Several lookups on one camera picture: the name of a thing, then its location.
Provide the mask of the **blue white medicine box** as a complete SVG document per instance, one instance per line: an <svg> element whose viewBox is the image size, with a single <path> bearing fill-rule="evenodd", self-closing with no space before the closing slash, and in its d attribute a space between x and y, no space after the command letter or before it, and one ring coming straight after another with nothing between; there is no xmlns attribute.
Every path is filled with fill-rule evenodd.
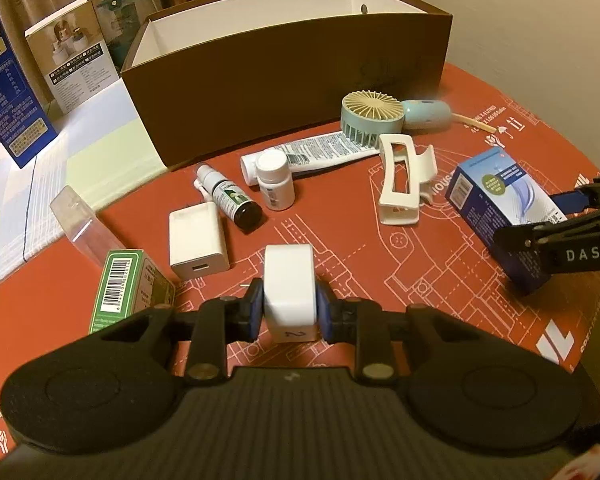
<svg viewBox="0 0 600 480"><path fill-rule="evenodd" d="M445 197L486 245L509 281L530 294L550 276L541 270L534 249L519 243L513 250L506 230L531 223L567 219L535 180L502 148L490 148L459 164Z"/></svg>

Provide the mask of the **white power plug adapter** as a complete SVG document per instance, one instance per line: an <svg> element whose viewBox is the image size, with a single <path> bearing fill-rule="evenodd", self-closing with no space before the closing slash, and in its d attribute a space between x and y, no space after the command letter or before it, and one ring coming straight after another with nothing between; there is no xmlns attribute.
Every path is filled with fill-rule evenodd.
<svg viewBox="0 0 600 480"><path fill-rule="evenodd" d="M279 344L318 338L313 248L309 244L268 245L263 263L264 317Z"/></svg>

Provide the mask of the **green medicine box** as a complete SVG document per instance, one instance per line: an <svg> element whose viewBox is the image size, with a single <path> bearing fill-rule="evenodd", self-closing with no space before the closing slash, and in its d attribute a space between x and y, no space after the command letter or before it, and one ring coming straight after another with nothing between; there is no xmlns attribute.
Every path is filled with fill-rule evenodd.
<svg viewBox="0 0 600 480"><path fill-rule="evenodd" d="M108 252L95 296L90 334L129 316L166 304L173 306L175 286L139 249Z"/></svg>

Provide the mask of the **white hair claw clip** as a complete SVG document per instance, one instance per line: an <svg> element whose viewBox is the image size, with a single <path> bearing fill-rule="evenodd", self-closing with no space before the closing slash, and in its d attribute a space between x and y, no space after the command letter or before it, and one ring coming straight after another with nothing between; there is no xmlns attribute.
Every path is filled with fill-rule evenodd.
<svg viewBox="0 0 600 480"><path fill-rule="evenodd" d="M384 168L378 219L385 226L412 226L419 222L420 206L432 203L438 174L434 147L417 153L411 136L386 133L379 137L378 148Z"/></svg>

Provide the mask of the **blue handheld mini fan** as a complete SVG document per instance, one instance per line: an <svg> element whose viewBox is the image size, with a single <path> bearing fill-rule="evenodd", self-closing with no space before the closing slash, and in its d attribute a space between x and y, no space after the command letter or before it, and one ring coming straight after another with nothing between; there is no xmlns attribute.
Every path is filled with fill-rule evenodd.
<svg viewBox="0 0 600 480"><path fill-rule="evenodd" d="M477 119L454 113L443 101L399 101L388 94L360 90L350 92L341 101L340 129L353 143L377 148L382 134L411 130L440 130L460 122L487 133L498 132Z"/></svg>

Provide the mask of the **white usb charger cube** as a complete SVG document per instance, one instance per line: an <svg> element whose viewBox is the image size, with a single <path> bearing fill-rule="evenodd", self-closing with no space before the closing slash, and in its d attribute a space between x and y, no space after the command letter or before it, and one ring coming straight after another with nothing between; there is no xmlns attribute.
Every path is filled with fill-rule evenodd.
<svg viewBox="0 0 600 480"><path fill-rule="evenodd" d="M171 270L182 281L230 268L215 203L205 202L169 214L169 259Z"/></svg>

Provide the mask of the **red Motul cardboard mat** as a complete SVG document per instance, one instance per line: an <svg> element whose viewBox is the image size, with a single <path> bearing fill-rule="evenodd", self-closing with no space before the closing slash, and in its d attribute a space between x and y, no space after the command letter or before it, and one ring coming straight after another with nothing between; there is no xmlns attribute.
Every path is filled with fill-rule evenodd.
<svg viewBox="0 0 600 480"><path fill-rule="evenodd" d="M600 273L552 278L519 298L484 245L446 200L460 162L501 146L546 192L568 191L597 168L574 145L480 79L446 66L441 88L454 110L488 118L493 136L455 126L418 136L432 146L434 201L414 226L384 226L376 202L381 164L369 158L296 183L294 206L269 212L250 234L224 226L230 270L178 282L176 305L235 295L260 274L265 246L309 244L317 274L341 297L373 299L388 310L430 304L573 370L600 310ZM99 270L58 238L0 284L0 390L21 364L86 335ZM14 446L0 408L0 457Z"/></svg>

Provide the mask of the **small dark spray bottle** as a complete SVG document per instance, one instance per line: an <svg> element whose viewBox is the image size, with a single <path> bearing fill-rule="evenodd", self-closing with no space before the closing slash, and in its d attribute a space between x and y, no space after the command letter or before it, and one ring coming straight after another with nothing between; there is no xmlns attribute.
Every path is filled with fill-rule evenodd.
<svg viewBox="0 0 600 480"><path fill-rule="evenodd" d="M196 181L220 207L222 213L245 232L254 230L262 220L262 208L235 182L211 166L201 164Z"/></svg>

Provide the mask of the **clear plastic case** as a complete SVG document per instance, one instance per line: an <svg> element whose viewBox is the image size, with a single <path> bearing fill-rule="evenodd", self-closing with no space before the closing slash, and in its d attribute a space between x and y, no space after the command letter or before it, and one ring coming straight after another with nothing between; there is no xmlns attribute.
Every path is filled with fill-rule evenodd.
<svg viewBox="0 0 600 480"><path fill-rule="evenodd" d="M97 218L91 206L70 186L50 202L50 209L69 242L96 266L104 266L110 250L124 249L122 241Z"/></svg>

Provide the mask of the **white cream tube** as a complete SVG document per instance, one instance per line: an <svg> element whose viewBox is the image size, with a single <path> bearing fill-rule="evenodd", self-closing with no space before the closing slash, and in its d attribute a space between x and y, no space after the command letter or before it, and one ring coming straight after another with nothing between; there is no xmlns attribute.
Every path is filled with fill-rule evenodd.
<svg viewBox="0 0 600 480"><path fill-rule="evenodd" d="M246 185L257 184L257 161L268 150L284 153L293 174L309 174L379 154L378 148L356 144L342 131L310 136L242 156L240 168Z"/></svg>

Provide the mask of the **pastel checked table cloth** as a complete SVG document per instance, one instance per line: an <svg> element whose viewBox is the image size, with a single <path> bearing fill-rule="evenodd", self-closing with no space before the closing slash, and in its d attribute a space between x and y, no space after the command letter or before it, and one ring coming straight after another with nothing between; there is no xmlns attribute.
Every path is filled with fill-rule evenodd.
<svg viewBox="0 0 600 480"><path fill-rule="evenodd" d="M166 172L121 80L54 127L24 168L0 146L0 281L62 237L50 202L65 186L100 211Z"/></svg>

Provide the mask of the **brown cardboard storage box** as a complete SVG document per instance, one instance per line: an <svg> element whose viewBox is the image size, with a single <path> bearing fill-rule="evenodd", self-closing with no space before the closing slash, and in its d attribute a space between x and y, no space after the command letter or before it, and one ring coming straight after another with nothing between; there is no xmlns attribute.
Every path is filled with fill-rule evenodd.
<svg viewBox="0 0 600 480"><path fill-rule="evenodd" d="M452 21L422 0L194 0L146 18L122 78L178 168L332 122L352 91L435 96Z"/></svg>

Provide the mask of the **tall blue milk carton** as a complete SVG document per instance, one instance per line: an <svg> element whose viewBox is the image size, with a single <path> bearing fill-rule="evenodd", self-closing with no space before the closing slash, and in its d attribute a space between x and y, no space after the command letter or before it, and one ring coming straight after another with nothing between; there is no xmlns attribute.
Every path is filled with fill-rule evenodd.
<svg viewBox="0 0 600 480"><path fill-rule="evenodd" d="M17 166L23 168L56 136L0 18L0 143Z"/></svg>

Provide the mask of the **white humidifier product box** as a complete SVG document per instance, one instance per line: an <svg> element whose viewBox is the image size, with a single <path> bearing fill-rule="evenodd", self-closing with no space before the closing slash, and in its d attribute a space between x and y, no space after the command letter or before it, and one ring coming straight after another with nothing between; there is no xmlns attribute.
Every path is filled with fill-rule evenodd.
<svg viewBox="0 0 600 480"><path fill-rule="evenodd" d="M28 28L24 36L65 114L119 79L92 0L74 0Z"/></svg>

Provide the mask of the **glass jar green lid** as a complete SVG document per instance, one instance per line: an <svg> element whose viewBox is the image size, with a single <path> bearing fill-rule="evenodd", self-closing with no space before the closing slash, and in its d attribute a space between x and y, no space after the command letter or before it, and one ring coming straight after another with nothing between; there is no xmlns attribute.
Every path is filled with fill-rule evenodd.
<svg viewBox="0 0 600 480"><path fill-rule="evenodd" d="M96 4L100 28L114 66L121 70L129 48L146 18L150 0L102 0Z"/></svg>

